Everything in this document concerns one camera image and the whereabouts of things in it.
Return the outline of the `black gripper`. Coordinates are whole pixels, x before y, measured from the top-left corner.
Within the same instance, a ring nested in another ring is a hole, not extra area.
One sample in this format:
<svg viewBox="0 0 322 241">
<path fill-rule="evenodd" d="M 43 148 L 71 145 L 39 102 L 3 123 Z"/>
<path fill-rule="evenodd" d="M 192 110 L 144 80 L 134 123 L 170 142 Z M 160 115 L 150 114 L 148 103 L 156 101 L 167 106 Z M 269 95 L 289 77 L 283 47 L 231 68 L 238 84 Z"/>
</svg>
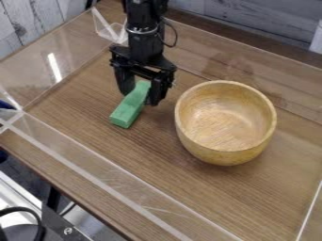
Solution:
<svg viewBox="0 0 322 241">
<path fill-rule="evenodd" d="M 148 101 L 156 106 L 172 88 L 176 66 L 163 56 L 164 27 L 159 26 L 152 32 L 128 32 L 128 45 L 114 44 L 111 66 L 115 70 L 118 89 L 127 95 L 135 88 L 135 76 L 151 81 Z"/>
</svg>

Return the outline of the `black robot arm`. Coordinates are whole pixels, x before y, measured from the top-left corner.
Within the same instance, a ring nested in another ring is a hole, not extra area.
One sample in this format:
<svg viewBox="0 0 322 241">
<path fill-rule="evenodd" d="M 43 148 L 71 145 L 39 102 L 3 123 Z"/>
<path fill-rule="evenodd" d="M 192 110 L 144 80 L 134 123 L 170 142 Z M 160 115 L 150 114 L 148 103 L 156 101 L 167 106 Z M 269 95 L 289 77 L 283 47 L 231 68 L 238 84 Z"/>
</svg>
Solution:
<svg viewBox="0 0 322 241">
<path fill-rule="evenodd" d="M 176 65 L 164 57 L 163 48 L 176 41 L 164 41 L 164 29 L 172 27 L 163 17 L 168 0 L 122 0 L 127 15 L 124 26 L 128 45 L 112 44 L 110 64 L 115 70 L 118 89 L 127 95 L 135 88 L 135 77 L 151 82 L 146 102 L 156 106 L 172 88 Z"/>
</svg>

